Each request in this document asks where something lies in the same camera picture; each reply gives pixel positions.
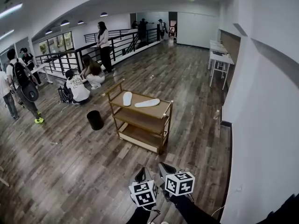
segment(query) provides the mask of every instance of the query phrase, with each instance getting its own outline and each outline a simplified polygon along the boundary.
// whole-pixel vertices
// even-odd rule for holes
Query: white cube
[[[166,175],[165,190],[175,196],[193,192],[195,177],[190,173]]]
[[[156,203],[158,190],[153,180],[129,186],[129,189],[138,207]]]

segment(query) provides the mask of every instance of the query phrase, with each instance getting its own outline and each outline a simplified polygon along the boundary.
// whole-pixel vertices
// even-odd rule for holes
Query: window
[[[74,49],[71,32],[66,32],[54,36],[48,40],[39,43],[42,54],[57,53]]]

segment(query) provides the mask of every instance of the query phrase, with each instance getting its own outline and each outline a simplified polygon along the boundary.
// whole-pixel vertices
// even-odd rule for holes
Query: sneaker
[[[39,119],[35,119],[35,123],[36,123],[36,124],[41,124],[41,123],[43,123],[43,118],[40,117]]]
[[[92,90],[95,90],[95,89],[100,88],[100,87],[101,87],[101,85],[95,85],[95,86],[92,87]]]

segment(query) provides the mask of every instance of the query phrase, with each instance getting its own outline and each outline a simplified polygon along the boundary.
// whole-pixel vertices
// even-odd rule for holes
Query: wooden floor
[[[40,89],[37,107],[45,123],[17,105],[14,122],[0,113],[0,219],[3,223],[126,223],[136,205],[129,197],[131,175],[146,166],[159,183],[157,164],[166,161],[196,178],[193,197],[208,214],[222,205],[229,162],[229,129],[213,115],[221,108],[223,80],[208,86],[208,51],[159,44],[116,66],[85,105],[58,104],[58,84]],[[161,156],[118,139],[107,97],[100,94],[125,78],[123,87],[174,100],[167,152]],[[93,131],[86,115],[99,110],[105,126]],[[170,224],[184,223],[159,192],[157,208]]]

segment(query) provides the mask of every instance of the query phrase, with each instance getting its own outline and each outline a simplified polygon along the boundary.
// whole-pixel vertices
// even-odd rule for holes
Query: cart bottom shelf
[[[160,152],[161,146],[161,136],[149,133],[143,129],[140,129],[136,126],[129,125],[124,123],[119,129],[120,138],[129,141],[133,144],[141,146],[147,150],[150,150],[155,153]]]

